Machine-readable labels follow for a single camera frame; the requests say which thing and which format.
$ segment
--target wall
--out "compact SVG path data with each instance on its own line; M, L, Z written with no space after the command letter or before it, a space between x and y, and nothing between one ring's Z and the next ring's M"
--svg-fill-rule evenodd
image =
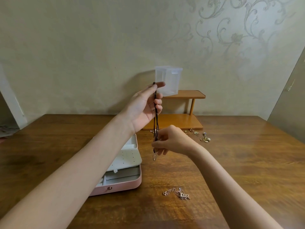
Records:
M0 126L10 122L14 122L14 117L0 92Z
M155 66L198 115L267 119L305 45L305 0L1 0L0 62L28 121L117 113ZM165 102L165 112L184 111Z
M305 143L305 49L268 121Z

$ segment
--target black cord necklace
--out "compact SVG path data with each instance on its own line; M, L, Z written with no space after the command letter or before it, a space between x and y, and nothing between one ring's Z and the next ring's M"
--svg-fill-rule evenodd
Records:
M155 99L156 99L156 96L157 96L157 91L155 91L154 93L154 106L155 106L155 117L153 119L153 136L154 136L154 141L157 141L158 140L158 131L159 131L159 124L158 124L158 110L156 109L156 104L155 104ZM153 160L155 161L156 160L156 151L155 151L155 148L153 148Z

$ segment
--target pink jewelry box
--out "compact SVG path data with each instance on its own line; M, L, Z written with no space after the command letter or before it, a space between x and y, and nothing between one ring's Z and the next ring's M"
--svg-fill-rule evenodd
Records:
M134 134L120 150L90 196L137 188L142 182L142 158Z

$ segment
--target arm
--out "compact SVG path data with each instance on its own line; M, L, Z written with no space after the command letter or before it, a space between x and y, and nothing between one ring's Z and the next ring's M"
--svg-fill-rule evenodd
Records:
M168 150L187 155L198 167L230 228L282 229L251 198L202 146L181 129L170 126L159 130L160 141L152 143L158 155Z
M137 93L84 148L40 183L0 221L0 228L66 228L135 132L162 110L157 85Z

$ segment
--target wooden table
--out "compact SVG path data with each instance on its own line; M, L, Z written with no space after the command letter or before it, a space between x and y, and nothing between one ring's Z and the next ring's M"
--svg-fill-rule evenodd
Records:
M159 129L175 125L181 129L203 129L203 125L193 114L196 99L205 99L206 96L198 90L179 90L177 95L165 96L163 99L192 99L189 114L160 114L158 116ZM153 119L143 128L143 130L153 130Z
M259 117L197 116L200 142L284 228L305 228L305 145ZM0 144L0 217L80 150L107 115L44 115ZM88 198L69 228L228 228L204 179L186 157L152 160L149 131L137 133L139 188ZM191 200L162 192L181 186Z

